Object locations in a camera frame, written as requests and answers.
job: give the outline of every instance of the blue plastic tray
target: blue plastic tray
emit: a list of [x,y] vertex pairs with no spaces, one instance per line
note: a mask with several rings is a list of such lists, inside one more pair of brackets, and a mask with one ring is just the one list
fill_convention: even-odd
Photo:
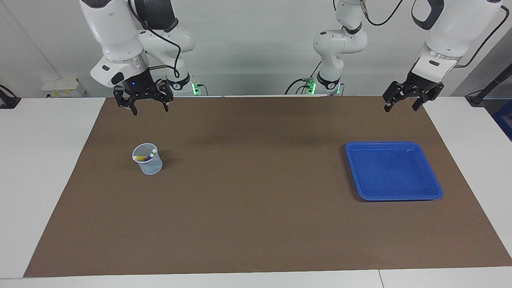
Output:
[[417,143],[351,142],[345,150],[357,191],[364,200],[433,200],[443,196]]

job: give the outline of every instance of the white table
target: white table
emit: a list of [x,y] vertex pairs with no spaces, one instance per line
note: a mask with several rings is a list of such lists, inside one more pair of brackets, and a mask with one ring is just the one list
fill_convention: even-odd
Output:
[[[103,102],[23,99],[14,110],[0,110],[0,287],[512,287],[512,267],[19,279]],[[439,98],[425,108],[512,254],[512,142],[463,98]]]

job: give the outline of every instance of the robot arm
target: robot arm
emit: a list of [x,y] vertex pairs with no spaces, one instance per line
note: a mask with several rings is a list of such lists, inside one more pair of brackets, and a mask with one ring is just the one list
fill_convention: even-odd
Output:
[[342,54],[364,50],[368,42],[362,29],[362,11],[359,0],[340,0],[336,9],[336,19],[342,25],[339,30],[327,30],[316,35],[313,43],[315,51],[322,57],[317,87],[332,94],[339,87],[344,63]]
[[394,81],[383,95],[385,110],[407,97],[418,97],[417,111],[435,100],[444,85],[441,80],[467,52],[500,9],[501,0],[416,0],[412,17],[416,25],[429,30],[429,38],[404,83]]
[[[184,40],[185,51],[192,50],[195,44],[188,30],[179,28],[170,0],[80,0],[80,5],[103,49],[103,58],[92,69],[91,76],[104,86],[114,87],[118,105],[131,109],[134,115],[137,115],[135,101],[140,99],[157,100],[168,111],[173,100],[171,86],[176,81],[190,80],[188,72],[180,69],[184,67],[178,61],[182,48],[170,39]],[[133,16],[151,32],[138,31]],[[185,32],[182,37],[176,36]],[[167,43],[176,47],[171,49]],[[155,68],[149,67],[146,53],[158,56],[155,58],[163,67],[172,69],[167,70],[173,73],[166,73],[172,74],[171,80],[167,77],[153,80],[150,70]]]

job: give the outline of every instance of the brown table surface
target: brown table surface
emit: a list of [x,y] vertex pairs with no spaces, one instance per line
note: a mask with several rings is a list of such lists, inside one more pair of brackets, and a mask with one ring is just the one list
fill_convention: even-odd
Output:
[[[380,97],[107,99],[26,277],[512,265],[426,112]],[[365,202],[344,146],[415,141],[435,201]],[[131,160],[156,144],[154,176]]]

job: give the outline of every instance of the light blue cup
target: light blue cup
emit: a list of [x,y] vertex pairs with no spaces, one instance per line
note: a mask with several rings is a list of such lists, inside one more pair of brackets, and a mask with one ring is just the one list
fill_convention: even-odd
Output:
[[[150,154],[154,154],[155,157],[151,158],[148,161],[138,161],[136,156],[149,156]],[[137,146],[132,153],[133,161],[135,161],[139,166],[142,172],[146,175],[155,175],[160,170],[162,170],[163,163],[160,159],[160,155],[158,154],[158,149],[154,144],[144,143]]]

